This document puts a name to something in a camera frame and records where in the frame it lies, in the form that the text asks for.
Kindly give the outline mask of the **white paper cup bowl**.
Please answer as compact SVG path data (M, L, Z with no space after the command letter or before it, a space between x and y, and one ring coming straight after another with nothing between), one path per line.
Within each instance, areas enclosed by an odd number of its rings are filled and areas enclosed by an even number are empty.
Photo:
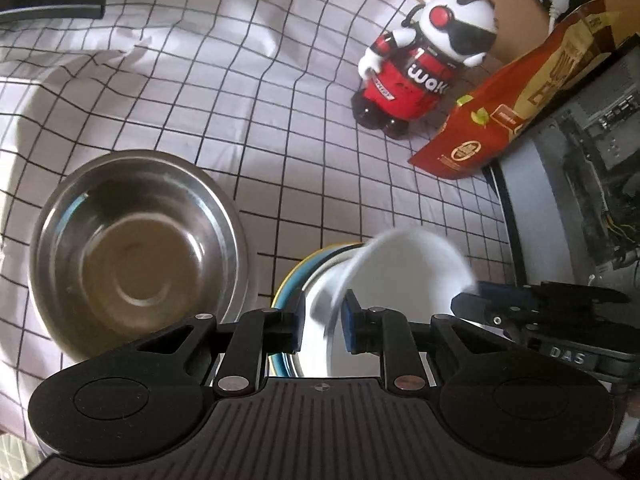
M410 322L427 323L435 314L449 314L457 294L475 289L462 252L424 228L392 229L360 247L332 252L303 286L306 313L302 348L293 358L296 372L313 378L378 374L376 356L353 356L346 349L340 301L348 290L365 309L393 309Z

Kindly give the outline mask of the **blue ceramic bowl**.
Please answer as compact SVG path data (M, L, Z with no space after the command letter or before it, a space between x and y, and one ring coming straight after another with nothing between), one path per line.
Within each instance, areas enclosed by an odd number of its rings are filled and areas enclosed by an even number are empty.
M302 260L281 283L271 307L283 310L301 304L304 327L297 352L270 356L276 376L325 378L338 374L347 353L344 342L334 340L340 323L332 297L341 286L349 260L361 246L358 242L322 248Z

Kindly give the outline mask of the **white computer case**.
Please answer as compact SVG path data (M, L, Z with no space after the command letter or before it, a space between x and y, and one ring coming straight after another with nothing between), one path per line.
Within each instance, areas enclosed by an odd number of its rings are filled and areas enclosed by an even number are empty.
M558 96L484 169L510 281L639 297L639 38Z

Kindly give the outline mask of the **stainless steel bowl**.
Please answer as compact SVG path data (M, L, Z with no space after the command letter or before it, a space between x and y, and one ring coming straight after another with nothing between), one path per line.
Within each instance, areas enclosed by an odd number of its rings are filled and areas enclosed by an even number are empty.
M83 361L205 313L255 307L255 256L238 208L190 162L120 151L66 177L32 231L29 291L66 356Z

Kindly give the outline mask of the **red egg snack bag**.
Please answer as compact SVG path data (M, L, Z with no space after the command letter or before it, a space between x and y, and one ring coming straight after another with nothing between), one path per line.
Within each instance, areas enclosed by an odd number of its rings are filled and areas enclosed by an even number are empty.
M434 138L409 162L432 176L469 177L497 158L572 80L615 50L617 14L589 1L555 26L535 49L457 99Z

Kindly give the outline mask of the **red panda robot figurine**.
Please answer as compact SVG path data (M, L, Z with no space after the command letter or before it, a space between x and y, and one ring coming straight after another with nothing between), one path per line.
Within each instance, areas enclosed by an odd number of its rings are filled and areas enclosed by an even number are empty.
M430 112L460 73L480 66L498 36L492 0L422 0L383 32L358 61L363 87L352 116L391 138Z

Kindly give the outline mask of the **white black checkered tablecloth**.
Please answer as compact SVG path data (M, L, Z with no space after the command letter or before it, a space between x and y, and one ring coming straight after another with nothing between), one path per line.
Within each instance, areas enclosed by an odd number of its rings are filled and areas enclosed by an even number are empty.
M106 0L103 18L1 29L1 428L28 439L26 405L66 355L30 300L32 228L58 182L100 155L152 148L207 171L257 252L258 299L318 248L423 224L483 281L512 278L487 181L428 176L404 140L359 127L356 64L413 0Z

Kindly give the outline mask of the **white wall plug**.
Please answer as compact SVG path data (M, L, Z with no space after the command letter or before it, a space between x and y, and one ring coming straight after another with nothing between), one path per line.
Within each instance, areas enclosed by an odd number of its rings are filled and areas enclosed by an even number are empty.
M559 21L559 17L568 11L570 7L570 0L548 0L549 6L549 27L548 34L553 32L556 22Z

